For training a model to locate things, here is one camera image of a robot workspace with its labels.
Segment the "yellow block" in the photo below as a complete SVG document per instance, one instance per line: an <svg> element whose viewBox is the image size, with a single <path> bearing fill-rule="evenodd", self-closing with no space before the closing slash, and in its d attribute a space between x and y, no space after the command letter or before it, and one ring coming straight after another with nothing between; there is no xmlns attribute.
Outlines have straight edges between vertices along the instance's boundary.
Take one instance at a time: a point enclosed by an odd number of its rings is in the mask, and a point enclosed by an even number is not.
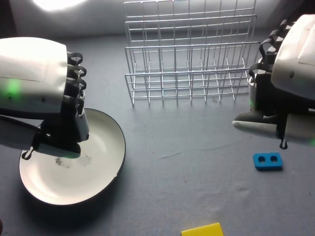
<svg viewBox="0 0 315 236"><path fill-rule="evenodd" d="M182 231L182 236L224 236L220 223Z"/></svg>

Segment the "silver wire basket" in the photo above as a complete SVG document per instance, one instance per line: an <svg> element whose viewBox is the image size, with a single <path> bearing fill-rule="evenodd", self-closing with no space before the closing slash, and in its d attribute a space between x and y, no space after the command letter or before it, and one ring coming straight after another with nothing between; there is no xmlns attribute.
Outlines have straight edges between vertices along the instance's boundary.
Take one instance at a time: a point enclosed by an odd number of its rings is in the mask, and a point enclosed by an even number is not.
<svg viewBox="0 0 315 236"><path fill-rule="evenodd" d="M257 61L252 42L256 0L125 2L125 80L136 99L216 96L249 92L247 70Z"/></svg>

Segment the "blue rectangular object with holes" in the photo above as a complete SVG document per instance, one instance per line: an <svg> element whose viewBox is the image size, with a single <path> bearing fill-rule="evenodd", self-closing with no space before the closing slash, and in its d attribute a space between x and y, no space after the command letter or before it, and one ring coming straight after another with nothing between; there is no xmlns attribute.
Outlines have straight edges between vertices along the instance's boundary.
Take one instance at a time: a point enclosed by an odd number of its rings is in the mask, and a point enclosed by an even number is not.
<svg viewBox="0 0 315 236"><path fill-rule="evenodd" d="M255 168L259 171L282 170L282 160L278 152L255 153L252 158Z"/></svg>

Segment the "robotic hand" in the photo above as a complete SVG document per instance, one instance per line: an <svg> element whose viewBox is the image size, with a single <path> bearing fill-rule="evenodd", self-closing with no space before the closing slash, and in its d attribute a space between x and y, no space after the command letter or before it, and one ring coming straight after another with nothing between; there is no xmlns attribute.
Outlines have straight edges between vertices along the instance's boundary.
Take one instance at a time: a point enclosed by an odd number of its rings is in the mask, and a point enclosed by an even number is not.
<svg viewBox="0 0 315 236"><path fill-rule="evenodd" d="M315 145L315 15L293 26L283 21L259 51L262 58L249 71L251 112L239 114L233 126L280 139L282 149L287 141Z"/></svg>
<svg viewBox="0 0 315 236"><path fill-rule="evenodd" d="M78 142L89 138L82 59L46 39L0 39L0 144L78 156ZM43 122L38 128L10 117ZM29 159L27 153L22 158Z"/></svg>

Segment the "screw hole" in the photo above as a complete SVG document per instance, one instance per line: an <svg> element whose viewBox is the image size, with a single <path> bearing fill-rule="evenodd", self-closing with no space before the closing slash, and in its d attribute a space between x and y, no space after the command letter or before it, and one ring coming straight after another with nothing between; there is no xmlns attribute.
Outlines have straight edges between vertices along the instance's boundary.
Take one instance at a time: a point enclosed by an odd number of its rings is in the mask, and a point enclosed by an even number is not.
<svg viewBox="0 0 315 236"><path fill-rule="evenodd" d="M272 162L277 162L277 161L278 161L278 158L277 158L276 156L271 156L271 157L270 157L270 160L271 160Z"/></svg>
<svg viewBox="0 0 315 236"><path fill-rule="evenodd" d="M266 159L265 159L265 157L260 156L260 157L258 157L258 161L259 161L260 163L265 163L265 162L266 162Z"/></svg>

